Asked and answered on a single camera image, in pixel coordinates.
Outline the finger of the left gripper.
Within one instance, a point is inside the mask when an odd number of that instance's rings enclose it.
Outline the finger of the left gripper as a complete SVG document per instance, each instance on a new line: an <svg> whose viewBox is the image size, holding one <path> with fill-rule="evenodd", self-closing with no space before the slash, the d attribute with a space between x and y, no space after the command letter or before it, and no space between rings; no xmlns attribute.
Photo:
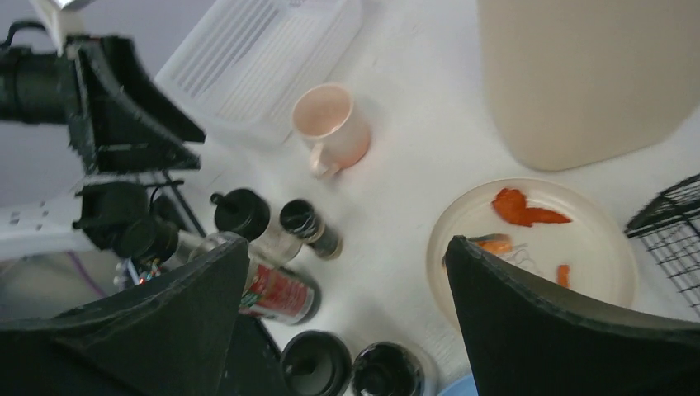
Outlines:
<svg viewBox="0 0 700 396"><path fill-rule="evenodd" d="M142 111L116 80L100 40L71 43L71 146L88 174L197 170L199 157Z"/></svg>
<svg viewBox="0 0 700 396"><path fill-rule="evenodd" d="M131 38L104 36L101 45L116 80L142 111L182 141L205 142L205 132L154 84Z"/></svg>

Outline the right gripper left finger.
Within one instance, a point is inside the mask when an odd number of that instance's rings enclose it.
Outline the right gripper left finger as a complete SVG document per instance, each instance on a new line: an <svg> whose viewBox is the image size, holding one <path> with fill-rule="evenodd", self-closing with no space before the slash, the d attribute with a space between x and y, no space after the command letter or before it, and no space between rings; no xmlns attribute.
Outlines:
<svg viewBox="0 0 700 396"><path fill-rule="evenodd" d="M143 285L2 323L2 394L217 394L248 264L233 236Z"/></svg>

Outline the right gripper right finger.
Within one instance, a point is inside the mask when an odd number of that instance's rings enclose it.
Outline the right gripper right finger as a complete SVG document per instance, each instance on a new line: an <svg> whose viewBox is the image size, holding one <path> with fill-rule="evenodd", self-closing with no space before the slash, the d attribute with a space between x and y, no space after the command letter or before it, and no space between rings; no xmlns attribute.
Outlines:
<svg viewBox="0 0 700 396"><path fill-rule="evenodd" d="M444 262L479 394L698 394L697 323L589 298L462 236Z"/></svg>

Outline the soy sauce bottle red label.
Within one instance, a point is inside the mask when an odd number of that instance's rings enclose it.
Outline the soy sauce bottle red label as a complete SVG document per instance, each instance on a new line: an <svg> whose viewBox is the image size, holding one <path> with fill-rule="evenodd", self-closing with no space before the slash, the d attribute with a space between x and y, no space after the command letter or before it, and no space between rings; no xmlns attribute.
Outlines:
<svg viewBox="0 0 700 396"><path fill-rule="evenodd" d="M115 252L131 260L142 284L238 237L233 232L218 232L203 238L148 217L125 229L117 239ZM244 242L244 246L248 249L248 272L239 312L288 325L311 316L314 304L319 302L315 288L272 263L250 243Z"/></svg>

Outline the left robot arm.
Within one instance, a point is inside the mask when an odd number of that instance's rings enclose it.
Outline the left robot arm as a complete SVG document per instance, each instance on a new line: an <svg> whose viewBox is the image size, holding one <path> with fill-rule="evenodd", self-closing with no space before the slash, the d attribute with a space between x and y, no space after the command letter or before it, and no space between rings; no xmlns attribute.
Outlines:
<svg viewBox="0 0 700 396"><path fill-rule="evenodd" d="M71 35L49 53L6 38L1 118L65 126L84 172L108 176L71 196L3 207L2 258L90 248L138 258L176 246L177 229L154 216L136 177L197 170L188 145L206 135L152 82L130 38Z"/></svg>

